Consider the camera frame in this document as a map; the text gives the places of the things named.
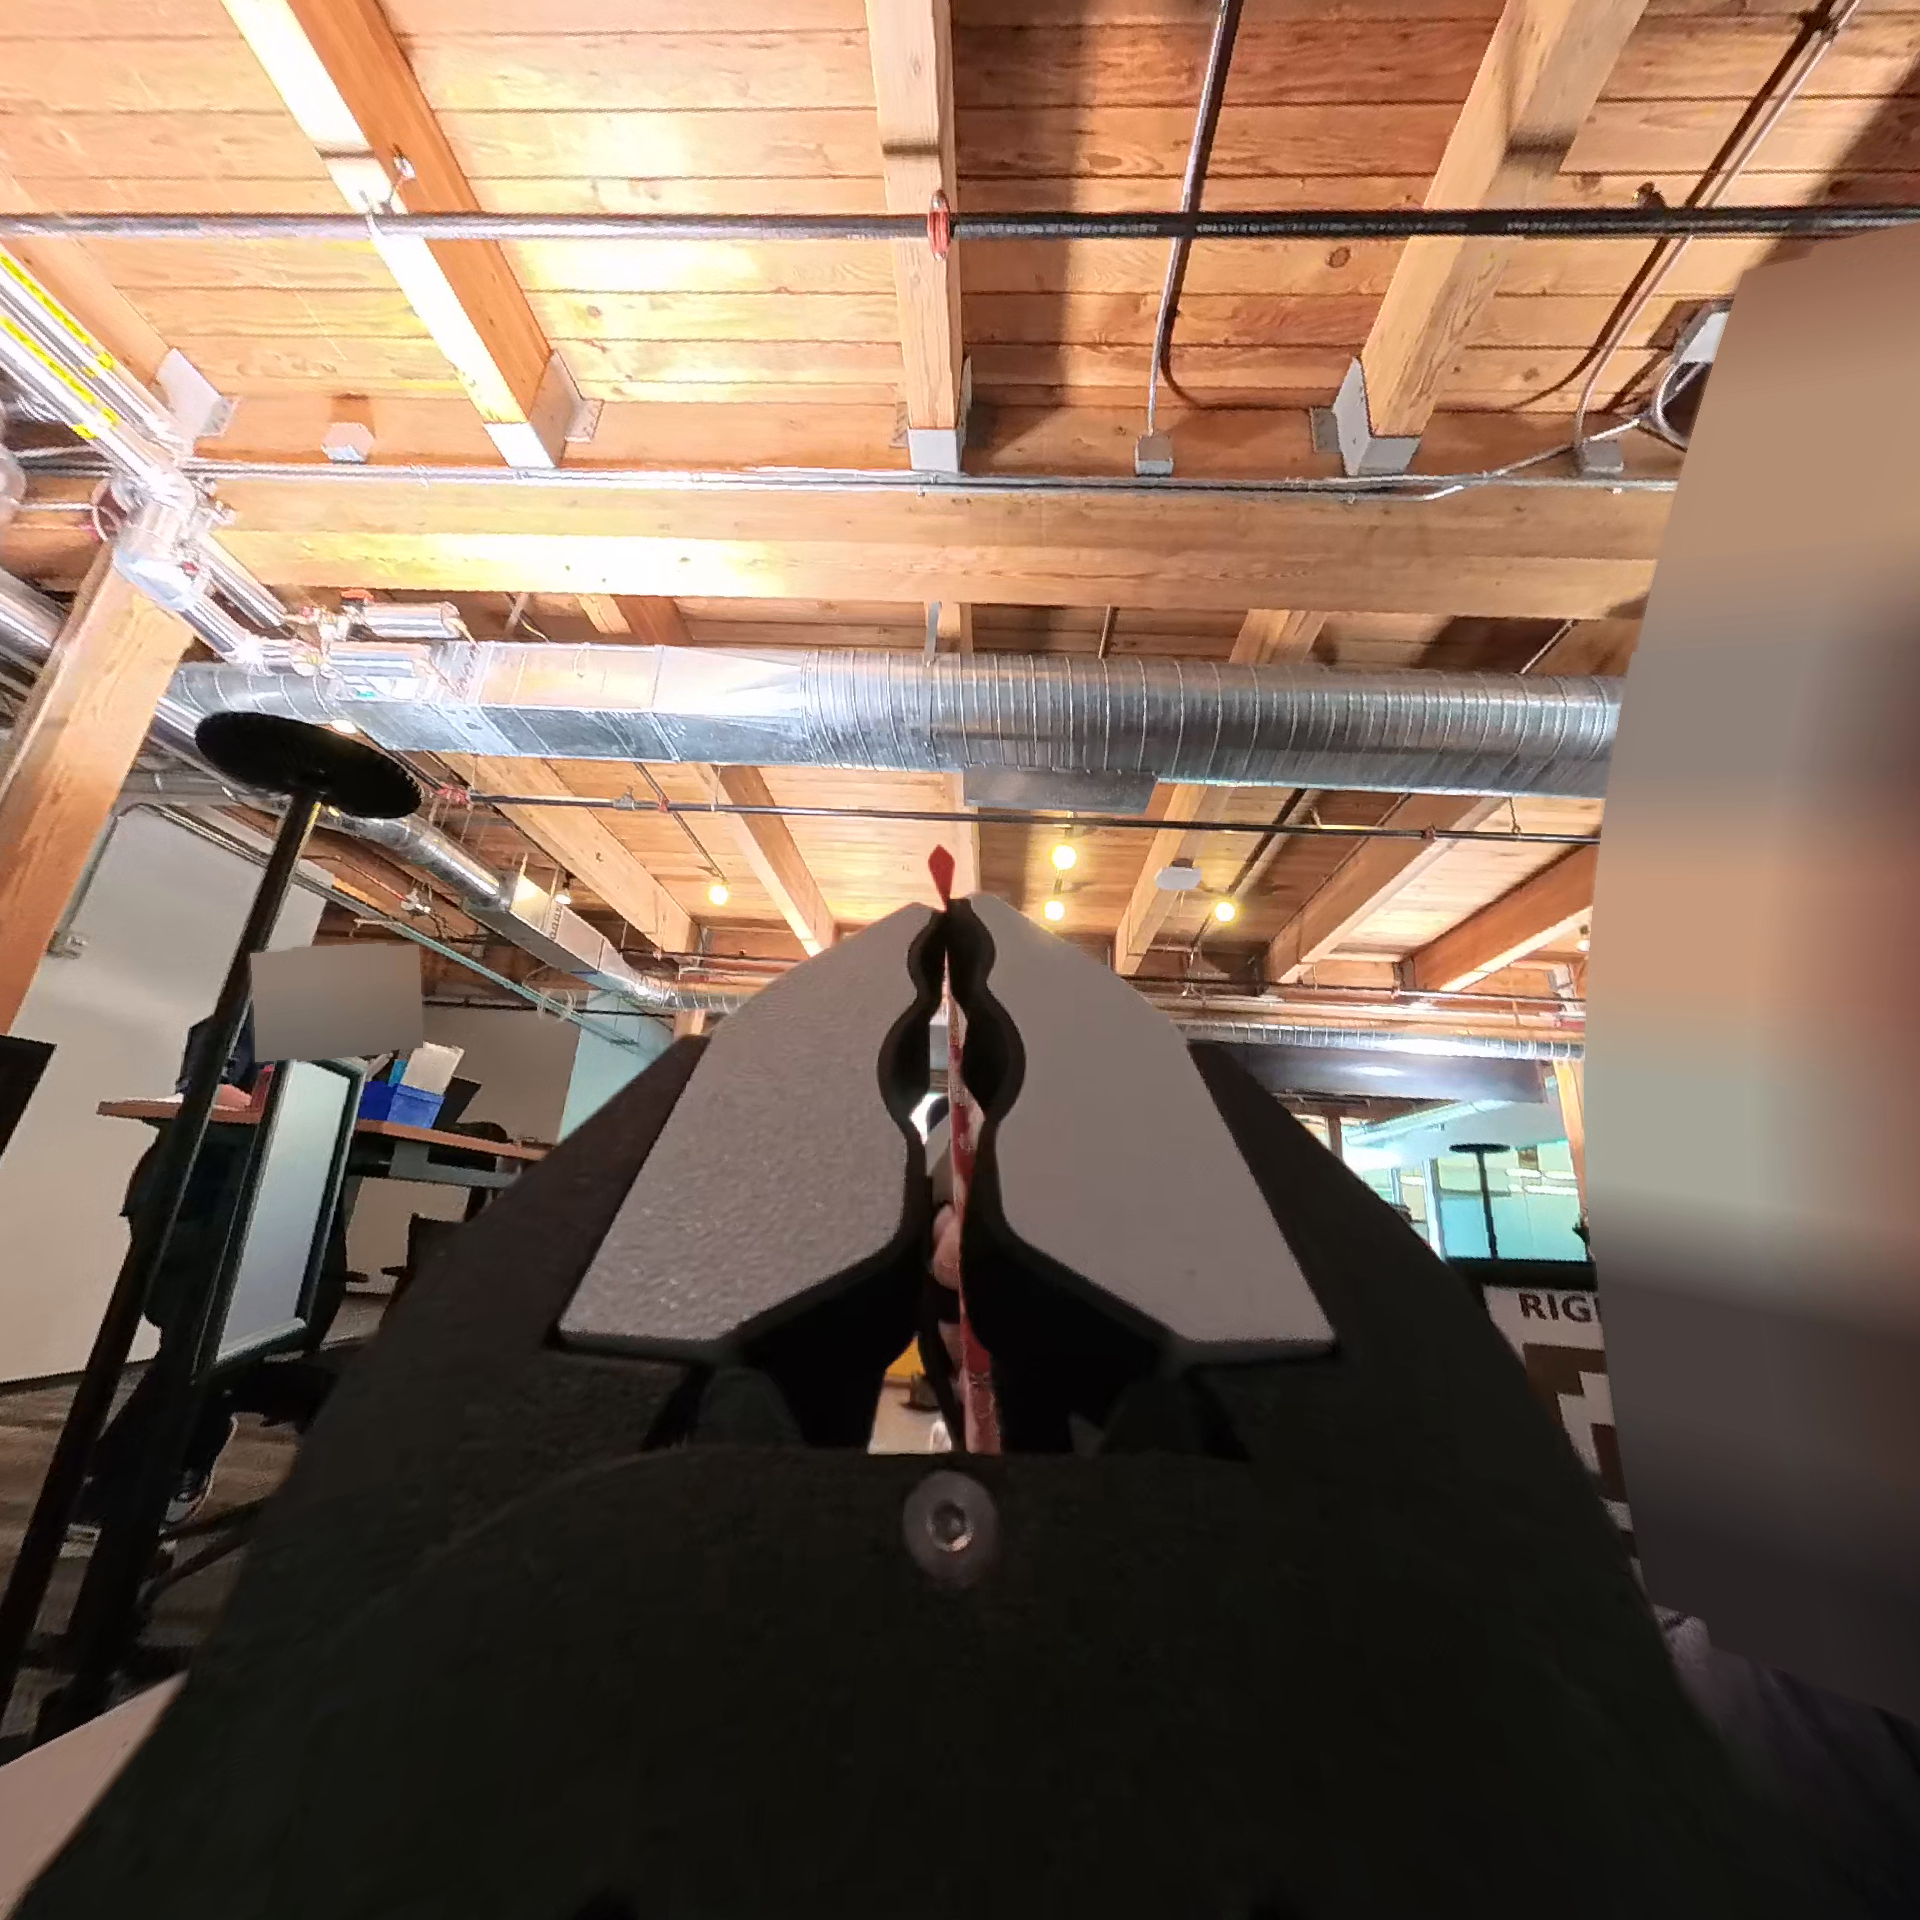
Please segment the transparent ceiling pipes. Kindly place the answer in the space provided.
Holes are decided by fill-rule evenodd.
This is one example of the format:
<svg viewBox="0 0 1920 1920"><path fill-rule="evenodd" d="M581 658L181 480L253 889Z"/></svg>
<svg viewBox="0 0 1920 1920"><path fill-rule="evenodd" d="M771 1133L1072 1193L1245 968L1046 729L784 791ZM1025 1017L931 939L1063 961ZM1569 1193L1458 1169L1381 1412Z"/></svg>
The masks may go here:
<svg viewBox="0 0 1920 1920"><path fill-rule="evenodd" d="M382 647L468 643L445 605L357 602L290 612L213 540L217 508L188 474L180 421L13 253L1 253L4 375L105 464L117 520L114 571L180 616L228 665L303 677L352 639Z"/></svg>

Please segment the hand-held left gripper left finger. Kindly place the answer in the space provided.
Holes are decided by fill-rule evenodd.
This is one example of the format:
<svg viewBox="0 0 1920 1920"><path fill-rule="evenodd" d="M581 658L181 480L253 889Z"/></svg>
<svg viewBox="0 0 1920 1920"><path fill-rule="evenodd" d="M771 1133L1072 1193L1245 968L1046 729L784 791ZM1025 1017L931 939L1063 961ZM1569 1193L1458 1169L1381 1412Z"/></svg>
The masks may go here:
<svg viewBox="0 0 1920 1920"><path fill-rule="evenodd" d="M752 1374L864 1455L920 1324L933 1218L914 1110L946 972L910 904L708 1037L555 1322L565 1351Z"/></svg>

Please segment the silver ceiling air duct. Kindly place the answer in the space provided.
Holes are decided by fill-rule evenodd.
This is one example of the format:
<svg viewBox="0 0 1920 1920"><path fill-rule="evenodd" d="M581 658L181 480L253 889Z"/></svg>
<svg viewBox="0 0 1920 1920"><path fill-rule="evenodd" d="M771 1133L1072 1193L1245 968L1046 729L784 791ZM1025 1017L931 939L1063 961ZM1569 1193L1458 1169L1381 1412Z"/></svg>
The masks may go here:
<svg viewBox="0 0 1920 1920"><path fill-rule="evenodd" d="M196 663L196 719L348 721L402 754L1088 777L1600 800L1611 677L1069 655L468 641L340 644L309 675Z"/></svg>

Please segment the framed black white marker sign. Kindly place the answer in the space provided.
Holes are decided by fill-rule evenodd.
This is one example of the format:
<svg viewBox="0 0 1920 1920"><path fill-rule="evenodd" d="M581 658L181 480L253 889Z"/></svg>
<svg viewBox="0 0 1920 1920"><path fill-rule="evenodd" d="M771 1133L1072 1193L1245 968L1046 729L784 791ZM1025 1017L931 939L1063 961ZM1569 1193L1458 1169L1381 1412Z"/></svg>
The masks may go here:
<svg viewBox="0 0 1920 1920"><path fill-rule="evenodd" d="M1630 1531L1605 1334L1593 1289L1488 1285L1491 1324L1517 1356L1536 1400L1581 1463L1615 1526Z"/></svg>

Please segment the narrow silver duct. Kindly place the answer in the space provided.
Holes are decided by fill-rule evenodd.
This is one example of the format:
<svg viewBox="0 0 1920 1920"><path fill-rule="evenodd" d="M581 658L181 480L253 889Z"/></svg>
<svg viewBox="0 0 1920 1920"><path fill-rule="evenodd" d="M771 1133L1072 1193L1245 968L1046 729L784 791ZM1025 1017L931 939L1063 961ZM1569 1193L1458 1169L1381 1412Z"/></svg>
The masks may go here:
<svg viewBox="0 0 1920 1920"><path fill-rule="evenodd" d="M752 994L636 972L580 914L528 877L488 871L440 828L420 819L363 820L321 808L320 826L388 853L398 865L452 894L456 906L509 947L604 994L620 996L648 1017L726 1017Z"/></svg>

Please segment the black ceiling pipe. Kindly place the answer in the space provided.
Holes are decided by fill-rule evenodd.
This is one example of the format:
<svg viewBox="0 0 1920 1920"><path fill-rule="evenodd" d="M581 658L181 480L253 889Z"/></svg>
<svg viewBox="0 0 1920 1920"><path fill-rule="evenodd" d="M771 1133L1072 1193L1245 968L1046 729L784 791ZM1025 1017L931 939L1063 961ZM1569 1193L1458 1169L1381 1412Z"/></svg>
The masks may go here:
<svg viewBox="0 0 1920 1920"><path fill-rule="evenodd" d="M1262 209L1262 211L1025 211L1025 212L20 212L6 239L212 239L309 244L414 239L420 243L578 244L907 244L946 255L989 243L1409 243L1414 239L1837 239L1913 228L1916 205L1745 206L1482 206L1482 209Z"/></svg>

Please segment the display screen on stand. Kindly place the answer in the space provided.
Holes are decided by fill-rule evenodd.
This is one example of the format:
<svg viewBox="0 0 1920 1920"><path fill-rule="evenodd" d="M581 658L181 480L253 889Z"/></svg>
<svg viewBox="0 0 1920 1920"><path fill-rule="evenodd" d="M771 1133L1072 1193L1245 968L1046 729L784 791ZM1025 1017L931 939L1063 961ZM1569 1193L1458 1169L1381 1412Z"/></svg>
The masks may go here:
<svg viewBox="0 0 1920 1920"><path fill-rule="evenodd" d="M196 1380L321 1343L338 1309L329 1248L363 1084L359 1060L275 1069L209 1272Z"/></svg>

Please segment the wooden top desk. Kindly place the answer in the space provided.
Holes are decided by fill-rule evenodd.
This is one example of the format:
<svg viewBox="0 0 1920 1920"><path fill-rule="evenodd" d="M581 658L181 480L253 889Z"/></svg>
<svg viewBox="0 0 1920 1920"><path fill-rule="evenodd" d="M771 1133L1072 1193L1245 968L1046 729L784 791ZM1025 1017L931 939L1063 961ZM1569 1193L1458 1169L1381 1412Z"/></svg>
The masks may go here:
<svg viewBox="0 0 1920 1920"><path fill-rule="evenodd" d="M104 1100L99 1118L163 1129L180 1116L180 1100ZM253 1131L268 1106L220 1106L209 1112L212 1131ZM393 1120L357 1118L352 1126L344 1175L349 1183L392 1183L492 1193L509 1188L520 1175L551 1153L546 1145L492 1140Z"/></svg>

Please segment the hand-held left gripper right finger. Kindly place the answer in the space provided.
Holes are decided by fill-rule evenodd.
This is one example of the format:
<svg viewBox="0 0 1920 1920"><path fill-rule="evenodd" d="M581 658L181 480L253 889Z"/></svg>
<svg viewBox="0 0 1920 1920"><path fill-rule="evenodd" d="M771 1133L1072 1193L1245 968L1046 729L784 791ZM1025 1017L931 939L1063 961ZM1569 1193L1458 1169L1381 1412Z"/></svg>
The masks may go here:
<svg viewBox="0 0 1920 1920"><path fill-rule="evenodd" d="M1069 1453L1151 1383L1333 1354L1163 1014L984 894L954 906L954 1008L975 1112L960 1280L1003 1453Z"/></svg>

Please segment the person's dark grey shirt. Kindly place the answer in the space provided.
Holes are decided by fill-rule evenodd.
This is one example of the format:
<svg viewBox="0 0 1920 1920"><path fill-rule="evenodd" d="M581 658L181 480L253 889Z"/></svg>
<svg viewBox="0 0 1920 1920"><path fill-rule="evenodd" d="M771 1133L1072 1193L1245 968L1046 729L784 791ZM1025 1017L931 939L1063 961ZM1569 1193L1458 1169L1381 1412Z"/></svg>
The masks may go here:
<svg viewBox="0 0 1920 1920"><path fill-rule="evenodd" d="M1653 1619L1693 1707L1817 1841L1857 1909L1916 1917L1916 1724L1718 1648L1689 1615L1661 1607Z"/></svg>

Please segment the white junction box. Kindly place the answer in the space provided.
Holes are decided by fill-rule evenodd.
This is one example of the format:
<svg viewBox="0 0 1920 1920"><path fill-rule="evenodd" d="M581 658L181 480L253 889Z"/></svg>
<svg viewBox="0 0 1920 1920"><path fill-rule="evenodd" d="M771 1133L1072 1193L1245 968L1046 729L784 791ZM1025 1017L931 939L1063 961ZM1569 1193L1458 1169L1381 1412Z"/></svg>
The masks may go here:
<svg viewBox="0 0 1920 1920"><path fill-rule="evenodd" d="M1645 401L1645 426L1673 449L1689 446L1727 318L1727 300L1716 300L1693 313L1669 348L1667 363Z"/></svg>

